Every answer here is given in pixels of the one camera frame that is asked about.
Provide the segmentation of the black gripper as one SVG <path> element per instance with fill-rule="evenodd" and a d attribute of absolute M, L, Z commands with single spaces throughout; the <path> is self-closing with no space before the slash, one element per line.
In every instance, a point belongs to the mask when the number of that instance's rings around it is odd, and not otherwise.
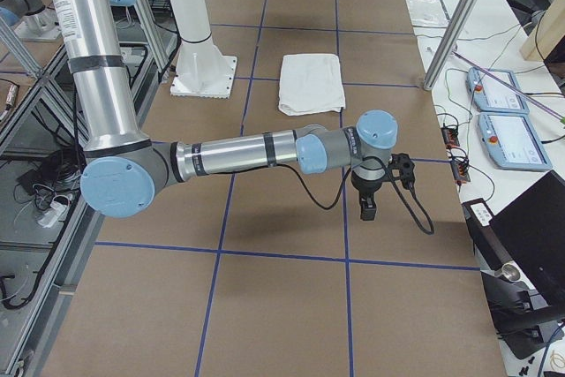
<path fill-rule="evenodd" d="M 374 221 L 377 214 L 375 193 L 380 190 L 384 178 L 369 180 L 353 173 L 351 177 L 353 187 L 358 191 L 358 202 L 360 205 L 360 219 L 362 221 Z"/>

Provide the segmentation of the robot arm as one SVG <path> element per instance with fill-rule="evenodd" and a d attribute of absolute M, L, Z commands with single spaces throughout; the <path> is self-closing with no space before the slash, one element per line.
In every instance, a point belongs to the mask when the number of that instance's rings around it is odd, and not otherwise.
<path fill-rule="evenodd" d="M 154 143 L 138 126 L 111 10 L 117 2 L 137 0 L 52 1 L 87 122 L 80 190 L 94 210 L 128 217 L 146 209 L 162 189 L 192 177 L 297 162 L 304 174 L 350 166 L 361 216 L 374 218 L 373 195 L 391 179 L 398 132 L 392 115 L 370 110 L 355 125 L 334 131 L 312 124 L 190 145 Z"/>

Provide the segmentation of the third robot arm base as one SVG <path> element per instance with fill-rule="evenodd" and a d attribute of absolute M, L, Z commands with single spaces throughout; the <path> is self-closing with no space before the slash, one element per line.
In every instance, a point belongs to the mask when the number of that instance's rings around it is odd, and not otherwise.
<path fill-rule="evenodd" d="M 1 0 L 1 18 L 23 41 L 61 38 L 57 16 L 42 0 Z"/>

